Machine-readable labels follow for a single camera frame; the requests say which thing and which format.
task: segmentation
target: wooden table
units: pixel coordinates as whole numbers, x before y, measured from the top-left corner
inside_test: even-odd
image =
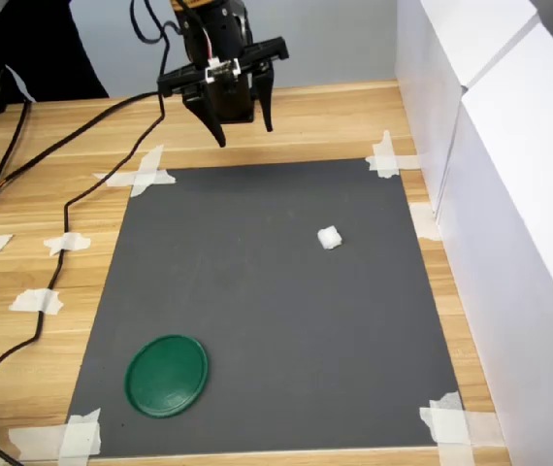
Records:
[[[112,102],[34,105],[11,167],[26,162]],[[20,106],[13,106],[0,116],[0,157],[19,112]],[[9,312],[8,307],[24,289],[47,286],[56,257],[49,257],[43,241],[61,236],[63,204],[94,183],[93,173],[108,172],[157,116],[155,99],[134,104],[52,154],[0,195],[0,234],[15,235],[0,253],[0,353],[34,332],[34,314]],[[415,154],[395,82],[278,90],[273,118],[274,133],[265,131],[261,115],[253,124],[226,126],[228,146],[222,150],[179,100],[168,100],[166,120],[125,169],[136,170],[142,156],[159,144],[165,145],[161,167],[172,169],[363,158],[372,154],[372,144],[382,139],[386,129],[391,131],[397,155]],[[402,178],[409,202],[428,202],[420,171],[403,172]],[[91,248],[67,255],[57,286],[64,307],[58,316],[47,316],[41,340],[0,366],[0,445],[10,454],[18,451],[9,443],[8,429],[65,421],[128,195],[129,188],[104,186],[70,212],[71,228],[91,238]],[[442,243],[421,240],[420,246],[466,408],[493,412]],[[509,464],[505,449],[478,449],[475,457],[479,465]],[[97,460],[98,464],[114,462]],[[228,454],[126,463],[438,465],[439,458],[437,449],[423,448]]]

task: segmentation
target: black electronic device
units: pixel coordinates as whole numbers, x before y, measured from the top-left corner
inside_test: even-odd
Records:
[[[282,38],[253,43],[241,0],[197,0],[172,5],[190,64],[158,78],[158,91],[182,102],[223,148],[223,123],[254,120],[259,100],[268,131],[272,126],[273,61],[289,58]]]

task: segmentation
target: green lid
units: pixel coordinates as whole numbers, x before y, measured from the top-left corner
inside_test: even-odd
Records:
[[[194,403],[208,378],[208,356],[183,335],[160,337],[141,349],[125,373],[125,396],[149,417],[178,415]]]

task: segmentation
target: white foam piece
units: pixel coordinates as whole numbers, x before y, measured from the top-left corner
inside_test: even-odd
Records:
[[[317,239],[326,250],[333,250],[343,243],[342,235],[339,234],[335,226],[329,226],[317,232]]]

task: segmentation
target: white cardboard box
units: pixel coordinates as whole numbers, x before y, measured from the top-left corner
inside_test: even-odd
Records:
[[[460,99],[539,23],[529,0],[399,0],[396,75],[432,207]]]
[[[464,97],[439,227],[516,466],[553,465],[553,38]]]

